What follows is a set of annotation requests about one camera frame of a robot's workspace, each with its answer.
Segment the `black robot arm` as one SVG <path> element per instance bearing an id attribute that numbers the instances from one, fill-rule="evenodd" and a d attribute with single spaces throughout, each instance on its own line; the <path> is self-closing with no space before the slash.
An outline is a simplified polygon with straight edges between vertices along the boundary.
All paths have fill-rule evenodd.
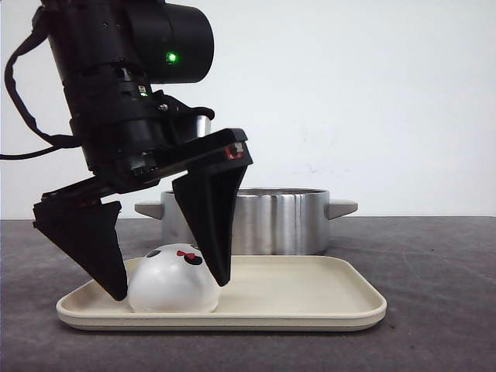
<path id="1" fill-rule="evenodd" d="M 115 222 L 117 201 L 173 176 L 174 196 L 209 270 L 229 282 L 236 194 L 251 163 L 246 134 L 200 136 L 190 108 L 152 89 L 207 73 L 213 35 L 198 9 L 163 1 L 48 1 L 47 37 L 92 177 L 43 195 L 35 227 L 114 299 L 127 294 Z"/>

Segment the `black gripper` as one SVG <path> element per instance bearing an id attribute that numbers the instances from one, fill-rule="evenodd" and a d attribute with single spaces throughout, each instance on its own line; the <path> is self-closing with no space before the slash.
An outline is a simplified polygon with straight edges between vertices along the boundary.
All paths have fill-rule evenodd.
<path id="1" fill-rule="evenodd" d="M 173 144 L 158 101 L 146 88 L 64 88 L 73 134 L 93 177 L 43 195 L 34 226 L 95 279 L 116 301 L 127 295 L 127 274 L 115 224 L 113 194 L 173 181 L 175 199 L 203 258 L 221 287 L 231 275 L 233 219 L 239 186 L 252 160 L 242 129 L 222 129 Z"/>

